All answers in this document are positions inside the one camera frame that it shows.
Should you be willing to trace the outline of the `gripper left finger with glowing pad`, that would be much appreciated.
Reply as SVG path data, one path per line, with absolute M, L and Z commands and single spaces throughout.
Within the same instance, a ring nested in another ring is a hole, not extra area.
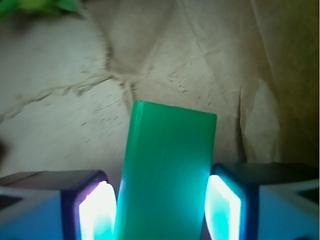
M 102 170 L 27 171 L 0 179 L 3 240 L 112 240 L 116 196 Z

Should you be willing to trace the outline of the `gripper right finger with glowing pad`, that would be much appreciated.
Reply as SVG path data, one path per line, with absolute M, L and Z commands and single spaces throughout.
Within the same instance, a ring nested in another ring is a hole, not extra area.
M 217 163 L 205 221 L 212 240 L 317 240 L 320 171 L 302 163 Z

